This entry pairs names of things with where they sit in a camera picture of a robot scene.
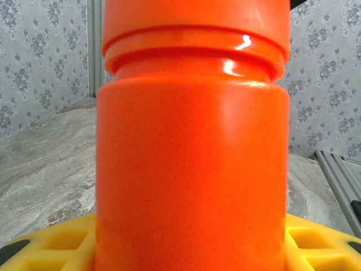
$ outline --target orange cap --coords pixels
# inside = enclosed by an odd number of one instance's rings
[[[171,47],[251,55],[271,66],[273,81],[288,61],[289,1],[107,0],[105,14],[102,52],[112,75],[128,54]]]

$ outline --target gray marble table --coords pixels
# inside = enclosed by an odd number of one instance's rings
[[[94,212],[96,102],[0,142],[0,246]],[[287,211],[352,234],[316,161],[289,156]]]

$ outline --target wall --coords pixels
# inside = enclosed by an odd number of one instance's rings
[[[308,0],[291,17],[278,82],[292,100],[289,151],[361,160],[361,0]]]
[[[88,96],[86,0],[0,0],[0,139]]]

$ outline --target orange plastic container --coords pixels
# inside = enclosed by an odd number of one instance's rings
[[[288,38],[287,0],[107,0],[96,271],[284,270]]]

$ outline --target yellow plastic grid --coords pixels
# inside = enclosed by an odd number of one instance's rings
[[[30,243],[0,271],[94,271],[95,215],[87,215],[13,240]],[[361,271],[361,239],[287,215],[284,271]]]

